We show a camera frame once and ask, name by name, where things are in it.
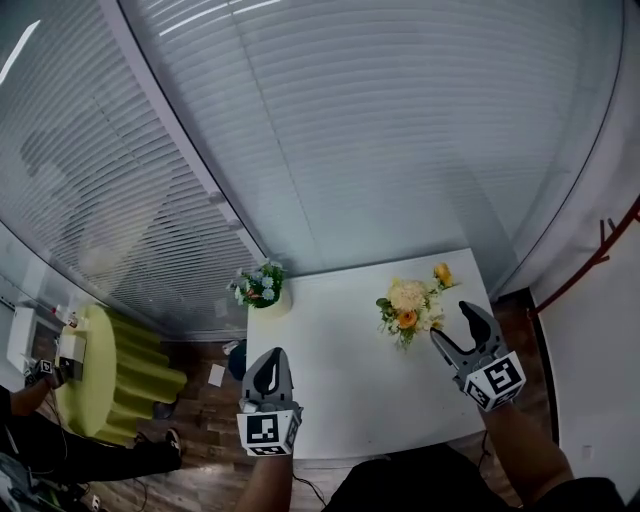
white table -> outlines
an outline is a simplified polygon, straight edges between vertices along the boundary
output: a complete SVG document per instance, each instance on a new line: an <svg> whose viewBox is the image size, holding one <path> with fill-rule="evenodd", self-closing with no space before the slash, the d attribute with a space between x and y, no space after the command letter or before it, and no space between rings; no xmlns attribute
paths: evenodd
<svg viewBox="0 0 640 512"><path fill-rule="evenodd" d="M247 367L278 346L289 357L294 400L304 407L296 458L391 453L484 428L475 402L451 382L454 369L428 332L404 352L378 331L375 302L386 295L391 279L426 280L440 262L460 283L442 294L444 331L461 348L472 348L458 302L491 308L469 249L290 279L289 313L262 319L250 310Z"/></svg>

ceiling light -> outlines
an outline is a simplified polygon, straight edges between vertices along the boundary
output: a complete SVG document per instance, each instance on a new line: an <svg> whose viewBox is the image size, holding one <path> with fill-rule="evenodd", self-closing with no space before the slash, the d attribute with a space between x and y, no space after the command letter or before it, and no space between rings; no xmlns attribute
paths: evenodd
<svg viewBox="0 0 640 512"><path fill-rule="evenodd" d="M249 7L244 7L243 9L238 9L237 11L233 11L233 14L240 14L241 12L252 11L253 9L257 9L258 7L264 7L265 5L275 4L280 0L267 0L266 2L261 2L259 4L250 5Z"/></svg>
<svg viewBox="0 0 640 512"><path fill-rule="evenodd" d="M191 16L191 17L189 17L189 18L187 18L185 20L182 20L180 23L176 23L175 25L169 27L168 29L163 30L162 32L160 32L159 35L160 36L164 36L164 35L168 34L169 32L172 32L175 29L181 27L182 25L186 25L187 23L189 23L189 22L191 22L193 20L197 20L198 18L200 18L200 17L202 17L202 16L204 16L206 14L210 14L210 13L212 13L214 11L222 9L223 7L227 7L228 5L229 4L227 2L224 2L224 3L220 4L220 5L216 5L215 7L212 7L211 9L207 9L206 11L202 11L202 12L199 12L198 14L194 14L193 16ZM222 18L227 18L229 16L231 16L231 15L230 14L225 14L224 16L220 16L219 18L216 18L215 20L212 20L212 22L218 21L218 20L220 20Z"/></svg>
<svg viewBox="0 0 640 512"><path fill-rule="evenodd" d="M9 73L11 66L13 66L13 63L18 58L18 55L20 55L20 52L22 51L22 48L24 48L24 45L27 44L27 41L29 40L29 37L31 37L33 31L40 24L40 21L41 20L38 20L35 23L29 25L20 36L18 44L16 44L16 47L11 52L11 55L9 55L9 58L4 63L4 66L2 66L2 71L0 71L0 85L2 85L2 82L4 82L4 79L7 77L7 73Z"/></svg>

black pants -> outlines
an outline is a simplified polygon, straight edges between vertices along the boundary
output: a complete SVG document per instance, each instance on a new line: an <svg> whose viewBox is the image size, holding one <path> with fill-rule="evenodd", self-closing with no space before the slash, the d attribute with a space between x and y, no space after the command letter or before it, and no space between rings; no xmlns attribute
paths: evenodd
<svg viewBox="0 0 640 512"><path fill-rule="evenodd" d="M139 443L128 449L101 444L61 429L40 414L13 418L10 432L18 460L39 476L60 483L126 480L180 468L178 450L169 443Z"/></svg>
<svg viewBox="0 0 640 512"><path fill-rule="evenodd" d="M390 459L353 468L325 511L507 508L476 466L447 445L395 453Z"/></svg>

fiducial marker cube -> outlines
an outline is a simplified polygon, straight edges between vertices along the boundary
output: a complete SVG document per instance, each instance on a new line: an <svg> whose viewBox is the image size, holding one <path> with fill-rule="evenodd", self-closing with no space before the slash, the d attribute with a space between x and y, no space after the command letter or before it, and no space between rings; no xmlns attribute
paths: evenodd
<svg viewBox="0 0 640 512"><path fill-rule="evenodd" d="M290 410L238 414L240 441L247 454L254 457L293 453L300 423Z"/></svg>
<svg viewBox="0 0 640 512"><path fill-rule="evenodd" d="M484 411L491 411L513 400L527 381L518 356L510 352L491 364L470 373L464 392Z"/></svg>

paper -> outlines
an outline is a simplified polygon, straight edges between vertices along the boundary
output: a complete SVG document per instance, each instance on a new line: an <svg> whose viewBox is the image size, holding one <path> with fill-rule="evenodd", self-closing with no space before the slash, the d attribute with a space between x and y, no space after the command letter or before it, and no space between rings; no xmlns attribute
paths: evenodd
<svg viewBox="0 0 640 512"><path fill-rule="evenodd" d="M82 338L72 334L63 334L60 336L58 344L58 355L83 363L86 346L87 342Z"/></svg>
<svg viewBox="0 0 640 512"><path fill-rule="evenodd" d="M219 364L211 365L211 373L209 373L209 384L214 386L222 386L222 377L224 377L224 366Z"/></svg>

